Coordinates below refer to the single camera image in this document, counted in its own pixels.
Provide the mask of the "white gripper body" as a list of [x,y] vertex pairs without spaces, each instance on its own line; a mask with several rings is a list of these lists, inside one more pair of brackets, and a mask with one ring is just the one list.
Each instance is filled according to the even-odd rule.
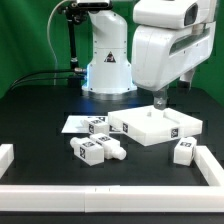
[[132,79],[136,86],[158,91],[208,59],[213,49],[214,24],[199,35],[193,28],[171,30],[139,26],[132,43]]

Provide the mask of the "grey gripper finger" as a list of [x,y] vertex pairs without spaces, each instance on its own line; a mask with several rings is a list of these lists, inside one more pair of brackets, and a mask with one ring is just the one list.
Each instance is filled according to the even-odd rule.
[[161,88],[158,91],[155,91],[153,93],[154,97],[154,107],[159,110],[164,110],[167,105],[167,100],[168,100],[168,86],[165,86]]
[[193,69],[190,69],[189,71],[187,71],[186,73],[184,73],[180,77],[180,80],[182,82],[189,82],[189,83],[191,83],[192,82],[192,79],[193,79],[193,76],[194,76],[194,70]]

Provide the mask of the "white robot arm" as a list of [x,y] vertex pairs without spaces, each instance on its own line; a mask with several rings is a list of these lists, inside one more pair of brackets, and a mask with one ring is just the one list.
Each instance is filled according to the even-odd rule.
[[127,58],[126,24],[111,11],[112,1],[78,0],[93,25],[87,89],[115,94],[140,87],[153,93],[155,108],[164,109],[168,85],[176,80],[180,89],[190,89],[195,68],[210,57],[217,5],[218,0],[139,0]]

